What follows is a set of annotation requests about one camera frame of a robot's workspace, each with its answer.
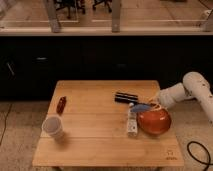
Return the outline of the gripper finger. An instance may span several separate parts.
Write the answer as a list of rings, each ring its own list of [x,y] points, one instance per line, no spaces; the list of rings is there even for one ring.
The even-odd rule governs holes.
[[[162,109],[162,106],[160,104],[154,104],[154,106],[152,107],[153,110],[160,110]]]

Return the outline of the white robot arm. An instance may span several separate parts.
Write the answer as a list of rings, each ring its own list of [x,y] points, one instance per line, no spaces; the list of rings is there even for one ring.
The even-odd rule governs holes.
[[[171,108],[178,102],[195,98],[209,121],[213,124],[213,93],[210,84],[199,72],[188,72],[181,82],[159,90],[150,99],[151,103],[160,104],[164,108]]]

